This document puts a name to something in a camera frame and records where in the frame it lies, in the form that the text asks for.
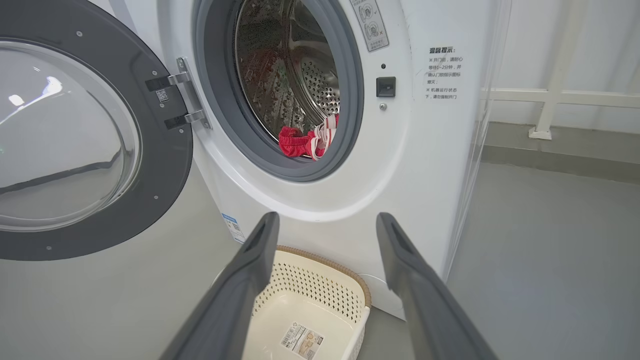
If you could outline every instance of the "basket label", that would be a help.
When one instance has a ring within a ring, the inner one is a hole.
[[[303,359],[312,360],[324,342],[324,336],[294,322],[282,338],[280,344]]]

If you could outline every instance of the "barcode sticker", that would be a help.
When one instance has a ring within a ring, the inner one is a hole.
[[[313,360],[324,342],[324,336],[294,322],[282,338],[280,344],[306,360]]]
[[[246,238],[244,237],[242,230],[240,230],[240,224],[238,224],[238,221],[226,214],[222,214],[222,217],[225,219],[227,227],[229,228],[231,235],[234,237],[234,240],[239,243],[244,243]]]

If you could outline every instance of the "door hinge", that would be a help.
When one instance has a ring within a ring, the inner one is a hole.
[[[168,88],[169,86],[182,84],[182,96],[186,100],[185,103],[187,105],[187,109],[191,108],[191,111],[181,117],[165,121],[167,127],[173,128],[182,124],[190,124],[192,122],[200,121],[205,128],[210,129],[211,125],[207,119],[207,114],[202,109],[200,96],[198,96],[198,92],[191,80],[191,72],[187,59],[185,57],[180,57],[176,59],[176,62],[180,73],[147,80],[145,82],[147,89],[149,91],[157,91]]]

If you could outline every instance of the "qr code label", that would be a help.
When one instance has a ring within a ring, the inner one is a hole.
[[[169,101],[169,97],[167,96],[165,89],[156,91],[156,95],[158,96],[158,100],[160,100],[160,102]]]
[[[229,228],[229,231],[231,232],[231,235],[234,237],[235,241],[244,243],[246,238],[244,237],[244,234],[240,229],[240,224],[238,224],[238,221],[226,214],[222,214],[222,217],[225,219],[227,227]]]

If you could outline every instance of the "door glass window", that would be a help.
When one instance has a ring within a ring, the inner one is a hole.
[[[238,77],[253,113],[274,140],[283,126],[306,134],[340,112],[331,50],[300,0],[247,0],[236,26]]]
[[[0,42],[0,230],[44,231],[104,209],[135,178],[136,121],[79,62]]]

